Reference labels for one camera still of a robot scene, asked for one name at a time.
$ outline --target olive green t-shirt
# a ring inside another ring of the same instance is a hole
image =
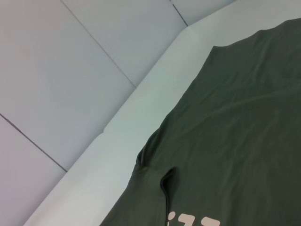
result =
[[[213,47],[101,225],[167,224],[301,225],[301,19]]]

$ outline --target white surface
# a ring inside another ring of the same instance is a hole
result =
[[[0,117],[1,226],[22,226],[64,174]]]
[[[186,25],[169,0],[63,0],[137,86]]]
[[[24,226],[99,226],[125,190],[146,139],[98,136]]]
[[[235,0],[172,0],[188,26],[234,1]]]
[[[185,29],[25,226],[99,225],[126,187],[136,154],[196,77],[212,46],[298,17],[299,0],[238,0]],[[124,160],[111,164],[112,155]],[[108,162],[103,169],[102,162]],[[83,169],[88,175],[81,174]]]
[[[0,4],[0,112],[67,170],[134,87],[58,0]]]

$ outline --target green fabric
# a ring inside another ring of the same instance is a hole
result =
[[[171,211],[170,226],[301,225],[301,19],[212,49],[102,226],[165,226]]]

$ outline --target ceiling tile seam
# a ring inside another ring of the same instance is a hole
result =
[[[180,12],[178,11],[178,9],[176,8],[176,6],[171,2],[171,4],[173,5],[174,9],[177,11],[177,13],[179,14],[179,16],[181,17],[181,19],[184,21],[184,23],[186,24],[186,26],[188,27],[188,24],[186,23],[186,21],[184,20],[183,16],[180,14]]]
[[[36,148],[42,151],[50,160],[52,160],[56,165],[58,165],[62,170],[68,172],[63,166],[61,166],[56,160],[54,160],[49,154],[47,154],[42,148],[40,148],[33,140],[31,140],[27,135],[25,135],[15,124],[13,124],[8,118],[6,118],[3,114],[0,113],[0,116],[8,122],[12,127],[14,127],[19,133],[21,133],[27,140],[29,140]]]
[[[75,14],[71,11],[71,9],[66,5],[63,0],[60,0],[61,3],[66,7],[66,9],[72,14],[72,16],[76,19],[76,21],[84,28],[84,30],[89,34],[89,36],[96,42],[96,44],[102,49],[102,51],[108,56],[108,58],[115,64],[118,70],[126,77],[126,79],[133,86],[134,90],[137,88],[132,81],[127,77],[127,75],[121,70],[121,68],[115,63],[115,61],[111,58],[111,56],[102,48],[99,42],[94,38],[94,36],[89,32],[89,30],[82,24],[82,22],[75,16]]]

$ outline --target t-shirt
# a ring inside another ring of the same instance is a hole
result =
[[[301,19],[213,47],[101,225],[301,225]]]

